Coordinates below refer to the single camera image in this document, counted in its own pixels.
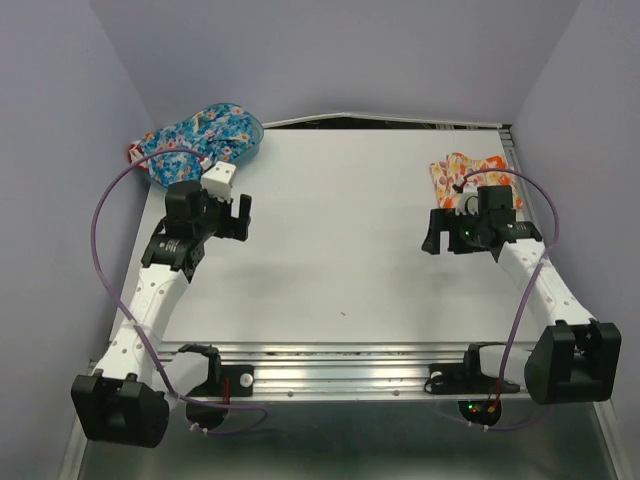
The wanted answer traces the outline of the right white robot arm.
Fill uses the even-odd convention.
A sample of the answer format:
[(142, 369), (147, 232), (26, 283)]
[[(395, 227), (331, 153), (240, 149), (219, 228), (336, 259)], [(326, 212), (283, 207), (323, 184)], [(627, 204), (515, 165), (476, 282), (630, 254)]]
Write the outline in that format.
[(460, 363), (431, 367), (436, 395), (516, 393), (538, 405), (611, 397), (621, 333), (583, 307), (553, 266), (540, 232), (517, 218), (508, 186), (465, 186), (458, 206), (431, 211), (424, 252), (437, 255), (448, 233), (453, 254), (488, 252), (525, 297), (541, 335), (532, 350), (507, 343), (468, 347)]

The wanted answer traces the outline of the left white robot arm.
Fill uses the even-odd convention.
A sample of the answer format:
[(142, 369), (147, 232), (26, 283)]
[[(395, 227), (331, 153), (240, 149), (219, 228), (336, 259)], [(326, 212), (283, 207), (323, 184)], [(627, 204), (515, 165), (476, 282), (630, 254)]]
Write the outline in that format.
[(252, 198), (233, 200), (225, 188), (217, 196), (198, 181), (171, 185), (165, 215), (141, 259), (136, 290), (112, 345), (88, 375), (79, 375), (71, 398), (87, 439), (154, 448), (164, 437), (174, 405), (186, 393), (219, 393), (231, 382), (213, 346), (187, 344), (175, 360), (172, 380), (157, 348), (170, 317), (190, 285), (212, 237), (245, 241)]

